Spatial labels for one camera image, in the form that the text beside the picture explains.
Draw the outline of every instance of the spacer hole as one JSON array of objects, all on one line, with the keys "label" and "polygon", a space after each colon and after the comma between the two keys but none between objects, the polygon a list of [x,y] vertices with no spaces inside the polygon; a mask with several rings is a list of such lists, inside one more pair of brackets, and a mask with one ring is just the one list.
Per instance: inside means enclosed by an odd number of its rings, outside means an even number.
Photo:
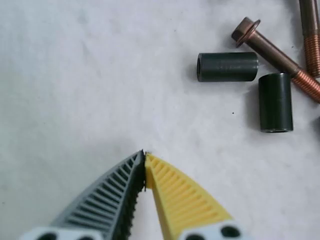
[{"label": "spacer hole", "polygon": [[36,240],[56,240],[57,235],[53,232],[45,233],[44,235],[40,236]]},{"label": "spacer hole", "polygon": [[224,237],[227,238],[237,238],[240,237],[240,232],[234,226],[224,226],[221,228],[221,233]]},{"label": "spacer hole", "polygon": [[198,234],[191,234],[186,237],[185,240],[206,240],[203,236],[200,236]]},{"label": "spacer hole", "polygon": [[95,239],[91,236],[83,236],[81,238],[78,238],[78,240],[95,240]]},{"label": "spacer hole", "polygon": [[200,72],[201,72],[201,61],[200,61],[200,58],[198,58],[198,61],[196,63],[196,76],[198,80],[200,78]]}]

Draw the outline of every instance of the copper bolt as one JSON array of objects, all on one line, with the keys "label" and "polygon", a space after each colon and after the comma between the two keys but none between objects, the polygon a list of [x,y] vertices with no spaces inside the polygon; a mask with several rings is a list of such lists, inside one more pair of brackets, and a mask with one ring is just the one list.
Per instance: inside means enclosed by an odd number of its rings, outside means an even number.
[{"label": "copper bolt", "polygon": [[317,0],[300,0],[306,70],[320,77],[320,24]]},{"label": "copper bolt", "polygon": [[320,104],[320,83],[259,33],[259,23],[260,20],[253,22],[248,17],[242,20],[231,36],[237,47],[246,43],[280,72],[289,74],[299,88]]}]

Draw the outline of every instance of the white fabric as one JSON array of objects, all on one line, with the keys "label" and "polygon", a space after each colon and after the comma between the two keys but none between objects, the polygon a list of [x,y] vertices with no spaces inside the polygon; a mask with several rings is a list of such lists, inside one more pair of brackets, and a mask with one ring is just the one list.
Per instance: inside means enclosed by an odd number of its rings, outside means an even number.
[{"label": "white fabric", "polygon": [[[320,110],[292,87],[294,131],[259,129],[254,82],[199,83],[198,53],[235,49],[248,16],[300,64],[297,0],[1,0],[0,239],[49,224],[144,149],[212,194],[259,240],[320,235]],[[150,191],[131,240],[160,240]]]}]

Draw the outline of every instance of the yellow plastic jaw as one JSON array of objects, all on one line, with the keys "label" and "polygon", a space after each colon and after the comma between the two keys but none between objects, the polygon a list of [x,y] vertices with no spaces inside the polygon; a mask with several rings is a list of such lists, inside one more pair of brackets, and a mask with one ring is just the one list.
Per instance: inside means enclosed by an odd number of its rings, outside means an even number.
[{"label": "yellow plastic jaw", "polygon": [[145,172],[165,240],[177,240],[186,229],[232,219],[202,187],[160,158],[147,153]]}]

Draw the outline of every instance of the black metal tube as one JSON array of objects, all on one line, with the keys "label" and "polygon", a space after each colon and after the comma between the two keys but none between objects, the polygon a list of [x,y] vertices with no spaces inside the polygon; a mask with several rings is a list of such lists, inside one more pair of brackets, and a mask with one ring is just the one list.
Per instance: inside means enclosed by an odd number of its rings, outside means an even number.
[{"label": "black metal tube", "polygon": [[293,131],[291,78],[272,73],[259,79],[260,127],[265,133]]},{"label": "black metal tube", "polygon": [[199,53],[196,73],[199,82],[249,82],[258,66],[254,52]]}]

